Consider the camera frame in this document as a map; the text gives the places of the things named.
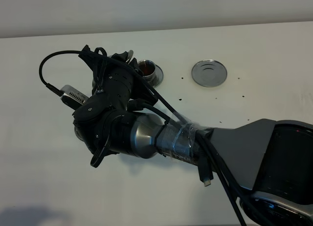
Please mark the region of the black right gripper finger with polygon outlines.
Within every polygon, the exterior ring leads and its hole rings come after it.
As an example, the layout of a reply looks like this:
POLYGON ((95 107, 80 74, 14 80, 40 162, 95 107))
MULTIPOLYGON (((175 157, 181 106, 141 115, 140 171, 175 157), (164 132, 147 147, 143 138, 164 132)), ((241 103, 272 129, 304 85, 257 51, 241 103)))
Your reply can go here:
MULTIPOLYGON (((126 51, 121 54, 115 53, 111 56, 112 59, 119 60, 124 63, 126 63, 127 57, 128 52, 126 51)), ((129 62, 129 65, 141 76, 141 78, 143 78, 143 73, 138 67, 138 62, 136 58, 133 58, 129 62)), ((146 88, 146 86, 136 77, 133 78, 132 93, 130 99, 141 99, 150 105, 155 105, 158 101, 158 98, 153 95, 152 92, 148 88, 146 88)))
POLYGON ((102 71, 104 71, 104 74, 109 74, 112 71, 112 64, 107 60, 90 55, 91 53, 96 53, 98 55, 102 54, 107 56, 107 52, 102 47, 97 47, 94 51, 91 51, 89 46, 85 45, 82 52, 87 53, 87 55, 79 54, 78 57, 87 64, 93 74, 100 74, 102 71))

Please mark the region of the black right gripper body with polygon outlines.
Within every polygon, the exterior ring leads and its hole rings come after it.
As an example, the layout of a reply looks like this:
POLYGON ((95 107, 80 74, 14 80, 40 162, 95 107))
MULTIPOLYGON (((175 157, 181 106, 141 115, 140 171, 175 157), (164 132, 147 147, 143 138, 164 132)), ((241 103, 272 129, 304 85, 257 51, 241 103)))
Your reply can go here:
POLYGON ((91 162, 102 162, 104 157, 119 153, 138 156, 132 128, 139 115, 127 111, 132 85, 130 73, 110 76, 104 89, 74 112, 73 124, 84 135, 93 155, 91 162))

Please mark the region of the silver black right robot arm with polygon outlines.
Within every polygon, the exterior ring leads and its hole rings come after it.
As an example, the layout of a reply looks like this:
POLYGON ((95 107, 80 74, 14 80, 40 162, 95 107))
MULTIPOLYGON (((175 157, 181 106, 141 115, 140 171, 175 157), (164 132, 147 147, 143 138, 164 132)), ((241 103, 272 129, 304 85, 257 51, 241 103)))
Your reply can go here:
POLYGON ((161 96, 127 53, 108 57, 86 46, 78 55, 92 70, 93 88, 75 110, 74 126, 93 167, 113 154, 161 154, 197 166, 205 185, 217 174, 230 202, 240 202, 235 212, 259 225, 312 225, 311 124, 260 119, 235 129, 202 127, 156 109, 161 96))

